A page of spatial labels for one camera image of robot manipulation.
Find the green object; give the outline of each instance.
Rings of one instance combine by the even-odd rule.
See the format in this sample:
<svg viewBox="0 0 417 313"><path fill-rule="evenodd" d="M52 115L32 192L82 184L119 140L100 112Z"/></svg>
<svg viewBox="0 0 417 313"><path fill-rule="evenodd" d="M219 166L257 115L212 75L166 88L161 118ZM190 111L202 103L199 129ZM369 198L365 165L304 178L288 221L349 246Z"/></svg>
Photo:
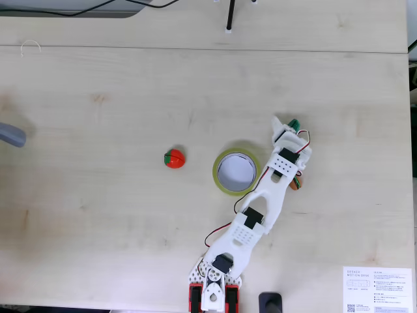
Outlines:
<svg viewBox="0 0 417 313"><path fill-rule="evenodd" d="M293 119L291 122L288 123L288 126L292 127L295 132L298 132L300 130L300 122L298 119Z"/></svg>
<svg viewBox="0 0 417 313"><path fill-rule="evenodd" d="M300 189L301 185L300 185L300 182L298 181L297 177L294 177L294 182L295 182L295 185L296 185L297 189Z"/></svg>
<svg viewBox="0 0 417 313"><path fill-rule="evenodd" d="M171 150L169 150L165 155L164 155L164 163L165 163L165 165L167 165L168 163L170 163L171 162L171 152L172 152L172 149Z"/></svg>
<svg viewBox="0 0 417 313"><path fill-rule="evenodd" d="M243 155L246 155L247 157L249 157L253 163L255 164L255 169L256 169L256 174L255 174L255 179L253 180L252 184L245 190L242 191L231 191L229 189L226 189L219 181L218 179L218 169L219 169L219 165L220 162L223 161L223 159L227 156L230 155L232 153L241 153ZM249 191L252 190L252 188L255 186L255 183L257 182L259 176L260 176L260 169L261 169L261 165L259 164L259 162L257 161L257 159L255 158L255 156L250 153L249 151L245 150L245 149L241 149L241 148L231 148L228 149L226 151L224 151L223 153L221 153L217 159L214 161L213 164L213 179L214 182L216 183L216 186L223 191L225 194L230 194L231 196L243 196L245 194L247 194Z"/></svg>

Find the red wire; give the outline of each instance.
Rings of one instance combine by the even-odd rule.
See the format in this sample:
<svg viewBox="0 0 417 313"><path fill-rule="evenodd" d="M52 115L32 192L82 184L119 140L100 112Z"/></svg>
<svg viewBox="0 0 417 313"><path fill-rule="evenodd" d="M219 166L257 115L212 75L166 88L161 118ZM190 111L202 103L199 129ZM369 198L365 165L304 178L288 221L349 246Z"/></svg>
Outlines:
<svg viewBox="0 0 417 313"><path fill-rule="evenodd" d="M298 134L301 134L302 132L307 132L307 134L308 134L308 143L305 145L305 146L303 146L300 150L298 150L296 153L300 153L301 151L303 151L306 147L308 147L308 145L310 144L310 132L308 131L308 130L300 130L299 132L297 132L297 135Z"/></svg>
<svg viewBox="0 0 417 313"><path fill-rule="evenodd" d="M198 273L200 274L200 276L201 276L201 277L205 277L205 276L203 276L203 275L201 274L201 272L200 272L200 264L203 262L203 260L204 260L204 259L201 259L200 263L198 263L198 265L197 265L197 270L198 270Z"/></svg>
<svg viewBox="0 0 417 313"><path fill-rule="evenodd" d="M255 191L255 189L258 187L259 183L261 182L261 179L265 176L265 174L267 173L267 171L268 171L268 170L269 170L269 167L267 167L267 168L266 168L265 172L262 174L261 178L258 180L258 183L256 184L255 188L254 188L253 190L249 191L249 192L248 192L247 194L245 194L243 197L241 197L241 199L245 198L245 197L246 197L248 194L250 194L252 191ZM237 204L237 203L238 203L241 199L237 200L237 201L235 202L235 205L233 206L233 210L234 210L235 214L237 214L237 211L236 211L236 204Z"/></svg>
<svg viewBox="0 0 417 313"><path fill-rule="evenodd" d="M228 226L230 226L230 224L232 224L232 222L229 222L229 223L227 223L226 225L223 225L223 226L220 226L218 229L216 229L216 230L213 230L211 233L209 233L208 235L207 235L207 237L206 237L206 239L204 239L204 244L207 246L207 247L209 247L210 248L210 246L207 244L207 238L209 238L213 233L216 233L217 231L219 231L219 230L222 230L222 229L224 229L224 228L226 228L226 227L228 227Z"/></svg>

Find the black object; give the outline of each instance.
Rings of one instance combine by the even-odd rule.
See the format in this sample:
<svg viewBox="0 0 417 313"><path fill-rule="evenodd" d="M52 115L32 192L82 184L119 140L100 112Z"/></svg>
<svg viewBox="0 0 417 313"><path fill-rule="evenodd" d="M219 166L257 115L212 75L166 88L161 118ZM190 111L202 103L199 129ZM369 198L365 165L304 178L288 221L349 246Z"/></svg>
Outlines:
<svg viewBox="0 0 417 313"><path fill-rule="evenodd" d="M417 177L417 107L411 106L412 176Z"/></svg>
<svg viewBox="0 0 417 313"><path fill-rule="evenodd" d="M417 40L414 41L410 46L409 46L409 53L415 48L417 47Z"/></svg>
<svg viewBox="0 0 417 313"><path fill-rule="evenodd" d="M227 25L226 25L226 29L228 31L231 31L232 30L233 11L234 10L235 10L235 0L230 0L229 15L227 16Z"/></svg>
<svg viewBox="0 0 417 313"><path fill-rule="evenodd" d="M259 313L282 313L282 297L276 292L259 295Z"/></svg>
<svg viewBox="0 0 417 313"><path fill-rule="evenodd" d="M232 268L233 261L224 254L220 254L219 256L216 256L216 259L213 261L212 265L219 271L227 274L230 271L230 268Z"/></svg>
<svg viewBox="0 0 417 313"><path fill-rule="evenodd" d="M201 286L191 286L191 313L198 313L201 302Z"/></svg>
<svg viewBox="0 0 417 313"><path fill-rule="evenodd" d="M0 308L0 313L19 313L19 311L11 310L9 308Z"/></svg>
<svg viewBox="0 0 417 313"><path fill-rule="evenodd" d="M276 143L277 141L278 141L278 139L280 139L281 138L281 136L282 135L284 135L285 134L285 132L286 132L286 130L284 130L275 140L274 140L274 143Z"/></svg>
<svg viewBox="0 0 417 313"><path fill-rule="evenodd" d="M285 160L288 160L289 162L294 163L294 164L300 156L298 153L291 152L287 148L282 148L282 150L278 154L281 157L283 157ZM274 170L274 174L277 175L278 177L282 176L282 174L277 170Z"/></svg>
<svg viewBox="0 0 417 313"><path fill-rule="evenodd" d="M226 313L236 313L238 305L238 288L226 288L226 303L229 310Z"/></svg>
<svg viewBox="0 0 417 313"><path fill-rule="evenodd" d="M410 91L413 91L417 88L416 75L417 75L417 67L409 67Z"/></svg>
<svg viewBox="0 0 417 313"><path fill-rule="evenodd" d="M255 227L256 223L258 223L258 224L262 223L263 215L261 213L259 213L258 211L252 209L251 207L248 207L243 212L243 214L247 216L244 225L247 228L250 228L251 230L253 229L253 227Z"/></svg>

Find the gray object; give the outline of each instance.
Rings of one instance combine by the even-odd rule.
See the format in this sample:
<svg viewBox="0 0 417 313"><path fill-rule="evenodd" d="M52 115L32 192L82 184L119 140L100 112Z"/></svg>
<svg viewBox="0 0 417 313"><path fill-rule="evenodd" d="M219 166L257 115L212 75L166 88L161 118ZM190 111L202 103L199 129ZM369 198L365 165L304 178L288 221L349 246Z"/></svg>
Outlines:
<svg viewBox="0 0 417 313"><path fill-rule="evenodd" d="M20 148L26 143L26 134L20 128L0 123L0 140Z"/></svg>

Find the metal pole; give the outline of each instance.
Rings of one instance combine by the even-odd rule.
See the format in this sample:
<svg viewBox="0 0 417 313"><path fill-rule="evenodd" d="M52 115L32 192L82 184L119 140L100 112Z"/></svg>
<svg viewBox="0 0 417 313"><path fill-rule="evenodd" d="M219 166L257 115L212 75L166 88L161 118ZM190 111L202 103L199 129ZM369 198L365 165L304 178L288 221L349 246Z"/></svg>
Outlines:
<svg viewBox="0 0 417 313"><path fill-rule="evenodd" d="M235 0L230 0L230 7L229 7L229 17L227 18L227 26L226 29L228 31L232 30L232 21L233 21L233 11L235 9Z"/></svg>

